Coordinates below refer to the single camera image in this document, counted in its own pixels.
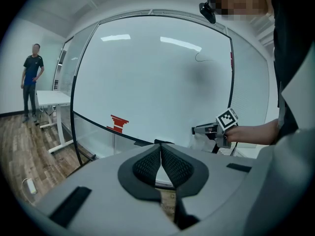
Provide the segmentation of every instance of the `man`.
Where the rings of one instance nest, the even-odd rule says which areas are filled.
[[[306,30],[312,25],[310,18],[314,5],[311,1],[313,0],[210,0],[212,8],[222,15],[275,16],[274,65],[279,118],[261,126],[234,126],[226,132],[229,142],[270,145],[297,130],[295,118],[281,92],[299,69],[314,41],[312,31]]]
[[[39,44],[34,44],[32,48],[32,55],[28,56],[24,62],[24,71],[22,74],[21,88],[23,89],[23,99],[24,99],[24,119],[23,122],[29,120],[29,96],[31,99],[32,108],[32,120],[37,122],[36,117],[36,106],[35,106],[35,85],[38,78],[44,72],[43,58],[38,55],[40,49]]]

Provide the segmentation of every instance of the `black whiteboard frame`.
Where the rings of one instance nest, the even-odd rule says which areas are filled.
[[[232,96],[233,96],[233,88],[234,88],[234,52],[233,52],[233,44],[232,44],[232,38],[226,34],[224,34],[223,32],[220,32],[219,30],[216,30],[210,26],[207,26],[206,24],[202,24],[202,23],[199,23],[199,22],[195,22],[193,20],[189,20],[189,19],[186,19],[186,18],[181,18],[181,17],[176,17],[175,15],[155,15],[155,14],[136,14],[136,15],[129,15],[129,16],[122,16],[122,17],[119,17],[119,15],[117,16],[117,18],[114,18],[112,20],[108,20],[106,21],[105,20],[102,20],[100,22],[98,22],[98,24],[96,25],[94,31],[92,32],[90,38],[88,39],[87,41],[87,44],[85,45],[85,49],[83,50],[82,54],[81,54],[81,57],[80,57],[80,60],[78,62],[78,67],[77,67],[77,70],[76,70],[76,73],[73,77],[73,83],[72,83],[72,90],[71,90],[71,99],[70,99],[70,121],[71,121],[71,132],[72,132],[72,137],[73,137],[73,143],[74,143],[74,147],[75,147],[75,150],[76,150],[76,153],[77,153],[77,156],[78,156],[78,160],[79,160],[79,163],[80,165],[82,166],[82,160],[81,158],[79,158],[79,153],[80,153],[80,150],[78,149],[78,144],[77,144],[77,140],[76,140],[76,134],[75,134],[75,125],[74,125],[74,115],[76,114],[77,116],[79,116],[80,118],[88,121],[89,123],[92,123],[93,125],[99,127],[99,128],[102,128],[108,132],[111,132],[115,135],[119,135],[119,136],[122,136],[124,138],[127,138],[127,139],[130,139],[130,140],[133,140],[135,142],[141,142],[143,144],[147,144],[147,145],[151,145],[153,143],[151,142],[148,142],[148,141],[144,141],[144,140],[141,140],[141,139],[138,139],[138,138],[135,138],[135,137],[132,137],[132,136],[128,136],[128,135],[125,135],[125,134],[122,134],[122,133],[119,133],[115,130],[112,130],[112,129],[109,129],[109,128],[106,128],[82,115],[80,115],[79,113],[75,112],[73,110],[73,99],[74,99],[74,91],[75,91],[75,84],[76,84],[76,79],[77,79],[77,76],[78,76],[78,73],[79,73],[79,69],[80,69],[80,65],[81,65],[81,61],[82,61],[82,58],[84,56],[84,53],[90,43],[90,40],[91,38],[93,37],[95,31],[97,30],[98,26],[99,25],[102,25],[102,24],[106,24],[108,22],[111,22],[111,21],[116,21],[116,20],[120,20],[120,19],[125,19],[125,18],[133,18],[133,17],[168,17],[168,18],[175,18],[175,19],[179,19],[179,20],[185,20],[185,21],[189,21],[189,22],[192,22],[192,23],[195,23],[195,24],[199,24],[199,25],[202,25],[204,27],[207,27],[211,30],[215,30],[216,32],[228,37],[230,39],[230,43],[231,43],[231,52],[232,52],[232,63],[231,63],[231,69],[232,69],[232,78],[231,78],[231,90],[230,90],[230,97],[229,97],[229,101],[228,101],[228,108],[231,106],[231,102],[232,102]]]

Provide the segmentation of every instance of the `ceiling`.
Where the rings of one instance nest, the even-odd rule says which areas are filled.
[[[67,37],[75,22],[108,0],[29,0],[20,17]],[[256,37],[272,54],[273,17],[249,17]]]

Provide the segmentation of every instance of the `wooden floor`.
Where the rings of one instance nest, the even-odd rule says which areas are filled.
[[[71,144],[53,154],[47,150],[60,144],[56,127],[41,130],[29,120],[22,123],[23,115],[0,118],[0,165],[16,197],[35,205],[49,190],[60,184],[80,164]],[[64,131],[65,141],[71,139]],[[29,193],[23,180],[32,178],[38,191]],[[161,191],[161,207],[174,219],[175,192]]]

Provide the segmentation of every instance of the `desk leg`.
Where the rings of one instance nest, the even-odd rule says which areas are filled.
[[[48,112],[51,113],[53,111],[53,106],[48,106],[47,108]],[[49,124],[52,124],[52,120],[51,120],[51,117],[48,115],[48,123]]]
[[[51,124],[45,124],[45,125],[41,125],[40,128],[52,127],[52,126],[54,126],[56,124],[57,124],[56,122],[51,123]]]
[[[69,144],[73,143],[73,140],[70,140],[68,142],[64,142],[64,137],[63,137],[63,126],[61,124],[61,110],[60,110],[60,105],[56,106],[56,112],[57,112],[57,128],[58,128],[58,135],[59,135],[59,140],[60,140],[60,145],[51,148],[49,151],[49,153],[55,152],[63,147],[68,146]]]

